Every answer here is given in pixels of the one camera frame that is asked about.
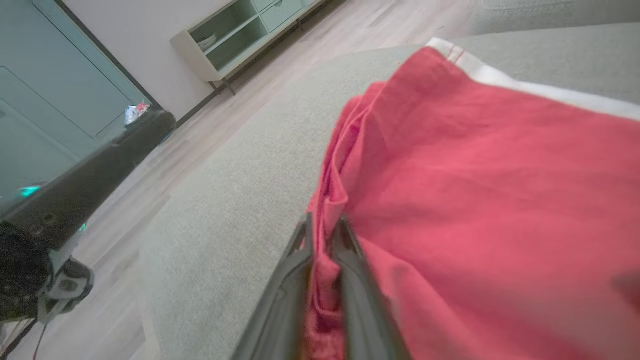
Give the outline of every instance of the red cloth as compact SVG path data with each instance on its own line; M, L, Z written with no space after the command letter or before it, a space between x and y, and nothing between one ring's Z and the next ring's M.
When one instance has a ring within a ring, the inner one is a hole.
M349 101L314 214L308 356L342 359L351 222L415 359L640 359L640 124L472 81L434 49Z

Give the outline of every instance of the blue door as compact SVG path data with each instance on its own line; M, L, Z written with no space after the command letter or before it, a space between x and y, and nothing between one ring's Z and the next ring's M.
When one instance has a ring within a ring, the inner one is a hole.
M33 0L0 0L0 196L61 175L124 130L128 105L148 102L103 72Z

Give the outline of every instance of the wooden floor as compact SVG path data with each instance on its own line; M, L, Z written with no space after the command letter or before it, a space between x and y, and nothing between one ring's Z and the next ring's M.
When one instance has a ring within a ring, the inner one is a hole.
M359 51L467 33L473 0L345 0L329 5L156 149L96 212L74 256L96 285L47 329L39 359L162 359L138 278L139 234L172 190L270 99L315 64ZM10 359L31 359L40 324Z

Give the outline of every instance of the gray upholstery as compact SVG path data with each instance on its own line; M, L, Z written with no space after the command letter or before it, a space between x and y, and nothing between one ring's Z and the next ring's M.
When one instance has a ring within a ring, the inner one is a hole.
M476 35L640 21L638 0L480 0Z
M518 79L640 103L640 25L459 39ZM276 96L185 180L146 230L141 276L170 360L227 359L316 187L347 100L419 47L353 54Z

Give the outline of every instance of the green light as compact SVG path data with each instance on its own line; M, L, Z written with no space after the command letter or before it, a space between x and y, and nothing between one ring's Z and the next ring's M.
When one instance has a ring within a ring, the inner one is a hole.
M39 186L27 186L25 188L21 188L20 191L22 192L22 197L29 197L38 191L39 188Z

